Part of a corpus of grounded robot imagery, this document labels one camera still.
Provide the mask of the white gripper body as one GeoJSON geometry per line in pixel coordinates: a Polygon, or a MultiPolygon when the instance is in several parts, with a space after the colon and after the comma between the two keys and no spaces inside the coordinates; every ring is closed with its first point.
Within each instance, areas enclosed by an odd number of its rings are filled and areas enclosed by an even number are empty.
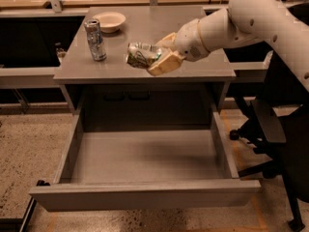
{"type": "Polygon", "coordinates": [[[189,62],[196,62],[210,55],[204,46],[200,29],[200,20],[186,23],[177,33],[174,41],[177,51],[189,62]]]}

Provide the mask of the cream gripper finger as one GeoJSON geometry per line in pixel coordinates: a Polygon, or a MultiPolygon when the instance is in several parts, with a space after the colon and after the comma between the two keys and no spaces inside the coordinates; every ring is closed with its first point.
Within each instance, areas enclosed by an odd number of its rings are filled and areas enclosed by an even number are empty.
{"type": "Polygon", "coordinates": [[[170,51],[161,56],[147,71],[153,76],[162,75],[178,69],[183,63],[184,57],[178,51],[170,51]]]}
{"type": "Polygon", "coordinates": [[[159,47],[165,47],[165,48],[174,48],[175,47],[175,38],[176,38],[176,33],[173,32],[160,41],[158,41],[155,45],[159,47]]]}

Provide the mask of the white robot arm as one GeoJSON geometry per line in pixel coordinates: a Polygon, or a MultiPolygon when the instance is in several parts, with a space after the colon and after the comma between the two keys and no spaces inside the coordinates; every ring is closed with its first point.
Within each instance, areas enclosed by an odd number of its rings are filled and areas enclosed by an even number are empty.
{"type": "Polygon", "coordinates": [[[309,90],[309,26],[297,20],[281,0],[229,0],[228,7],[186,23],[157,44],[163,54],[148,68],[161,75],[195,62],[219,48],[264,41],[309,90]]]}

